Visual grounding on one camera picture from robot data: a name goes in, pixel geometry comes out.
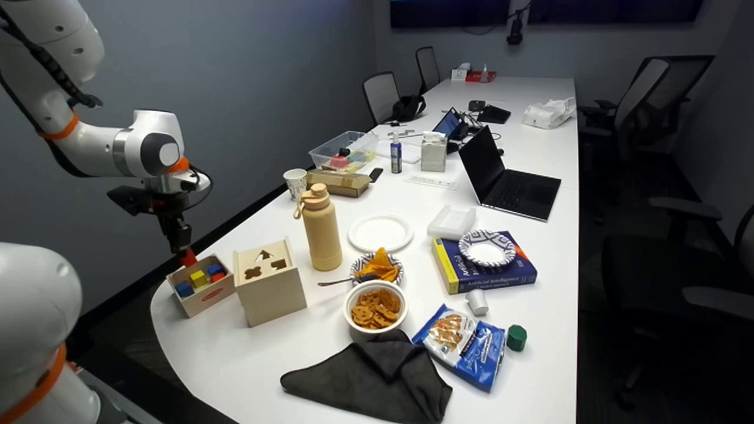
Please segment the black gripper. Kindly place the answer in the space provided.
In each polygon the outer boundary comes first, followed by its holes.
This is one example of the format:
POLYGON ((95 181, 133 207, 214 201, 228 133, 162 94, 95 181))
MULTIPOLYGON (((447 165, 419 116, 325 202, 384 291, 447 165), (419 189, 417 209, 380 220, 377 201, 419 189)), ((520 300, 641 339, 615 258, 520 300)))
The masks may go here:
POLYGON ((190 247, 190 223, 185 213, 199 205, 209 189, 213 180, 205 172, 180 172, 143 180, 140 186, 112 189, 109 199, 127 214, 154 214, 170 243, 170 252, 176 254, 190 247))

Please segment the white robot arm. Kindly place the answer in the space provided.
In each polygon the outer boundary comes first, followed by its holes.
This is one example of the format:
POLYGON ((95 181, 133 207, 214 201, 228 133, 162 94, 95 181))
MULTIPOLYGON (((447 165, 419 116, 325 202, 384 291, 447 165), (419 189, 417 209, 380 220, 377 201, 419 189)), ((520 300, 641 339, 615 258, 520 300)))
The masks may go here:
POLYGON ((0 0, 0 86, 73 178, 133 178, 109 199, 129 214, 154 214, 175 254, 190 249, 185 213, 213 186, 185 153, 182 126, 167 112, 137 112, 124 128, 84 123, 96 109, 82 90, 96 75, 104 42, 81 0, 0 0))

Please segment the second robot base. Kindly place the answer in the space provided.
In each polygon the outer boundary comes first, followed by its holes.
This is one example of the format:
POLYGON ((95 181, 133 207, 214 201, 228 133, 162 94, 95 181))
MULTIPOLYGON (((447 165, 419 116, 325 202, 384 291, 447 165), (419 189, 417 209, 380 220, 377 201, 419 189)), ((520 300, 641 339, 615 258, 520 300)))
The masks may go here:
POLYGON ((75 269, 59 252, 0 243, 0 424, 106 424, 101 402, 69 362, 82 309, 75 269))

